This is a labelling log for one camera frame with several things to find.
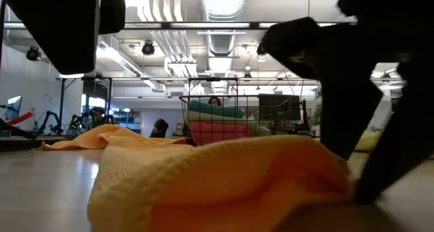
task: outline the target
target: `metal basket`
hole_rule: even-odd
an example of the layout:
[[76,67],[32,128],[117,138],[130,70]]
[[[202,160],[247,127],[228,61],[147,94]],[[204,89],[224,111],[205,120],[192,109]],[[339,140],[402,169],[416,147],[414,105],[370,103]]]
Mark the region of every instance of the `metal basket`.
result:
[[295,102],[294,107],[294,96],[215,96],[221,101],[221,107],[208,104],[212,97],[180,97],[184,135],[197,145],[245,137],[293,134],[293,126],[300,121],[300,106],[299,102]]

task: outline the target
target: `ceiling duct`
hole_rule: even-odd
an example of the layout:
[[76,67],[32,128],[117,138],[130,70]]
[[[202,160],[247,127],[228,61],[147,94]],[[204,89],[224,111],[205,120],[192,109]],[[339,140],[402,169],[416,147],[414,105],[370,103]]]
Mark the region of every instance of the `ceiling duct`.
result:
[[[245,0],[201,0],[203,19],[210,22],[240,21]],[[236,35],[208,35],[208,54],[211,57],[233,56]],[[232,58],[209,58],[211,71],[226,73],[231,69]],[[216,93],[223,93],[226,82],[212,82]]]

